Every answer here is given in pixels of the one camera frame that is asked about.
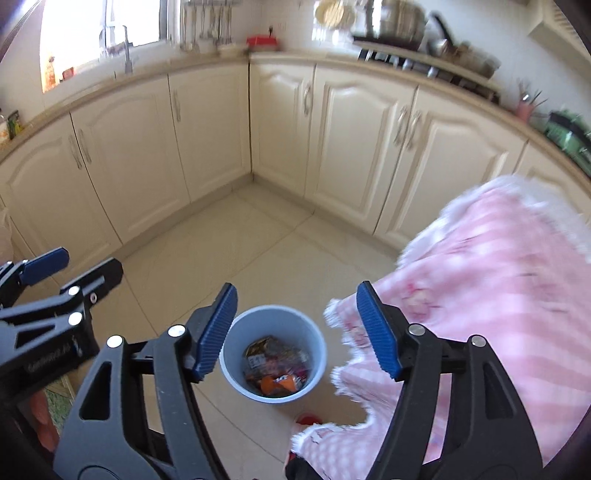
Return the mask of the person's left hand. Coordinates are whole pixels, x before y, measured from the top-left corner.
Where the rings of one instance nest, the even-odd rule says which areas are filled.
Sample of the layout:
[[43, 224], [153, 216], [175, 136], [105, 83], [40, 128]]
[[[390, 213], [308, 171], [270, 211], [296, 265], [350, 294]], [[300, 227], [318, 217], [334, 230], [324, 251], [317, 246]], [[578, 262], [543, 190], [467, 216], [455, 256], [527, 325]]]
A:
[[29, 406], [40, 444], [49, 452], [54, 452], [59, 442], [59, 434], [53, 424], [45, 393], [39, 391], [32, 395]]

